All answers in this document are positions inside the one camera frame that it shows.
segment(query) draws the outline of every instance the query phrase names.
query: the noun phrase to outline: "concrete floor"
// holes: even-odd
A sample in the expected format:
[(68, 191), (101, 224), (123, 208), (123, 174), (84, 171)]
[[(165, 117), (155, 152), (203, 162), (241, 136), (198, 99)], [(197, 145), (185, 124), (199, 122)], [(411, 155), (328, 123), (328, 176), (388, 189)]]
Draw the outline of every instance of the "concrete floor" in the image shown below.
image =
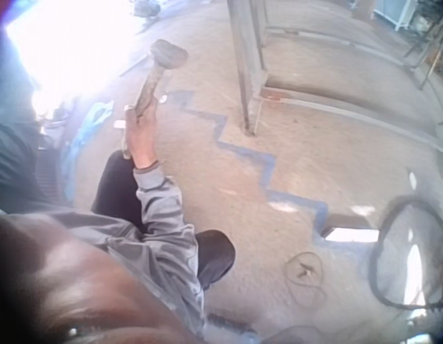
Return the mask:
[[(380, 128), (289, 105), (266, 104), (258, 136), (243, 135), (227, 5), (187, 2), (140, 35), (132, 54), (147, 51), (157, 38), (189, 51), (188, 64), (172, 73), (168, 101), (158, 109), (157, 149), (166, 173), (181, 187), (186, 220), (198, 231), (222, 230), (237, 248), (234, 269), (206, 294), (207, 311), (249, 323), (263, 338), (297, 324), (327, 333), (355, 327), (376, 343), (401, 336), (405, 324), (394, 326), (402, 327), (398, 331), (386, 329), (396, 312), (371, 294), (363, 273), (367, 251), (325, 246), (315, 230), (329, 214), (356, 215), (354, 206), (373, 207), (366, 221), (377, 227), (393, 198), (412, 194), (409, 170), (443, 215), (436, 152)], [(272, 21), (337, 30), (386, 49), (371, 26), (330, 2), (268, 2), (275, 3)], [(437, 101), (418, 91), (404, 71), (362, 52), (273, 37), (265, 55), (271, 72), (298, 87), (337, 91), (421, 125), (443, 118)], [(141, 64), (92, 99), (114, 100), (115, 111), (80, 156), (77, 206), (90, 207), (108, 156), (120, 148), (122, 133), (113, 122), (133, 103), (148, 71), (149, 64)], [(283, 274), (286, 261), (304, 251), (318, 253), (325, 273), (327, 300), (313, 311), (294, 303)], [(291, 292), (306, 295), (299, 288)]]

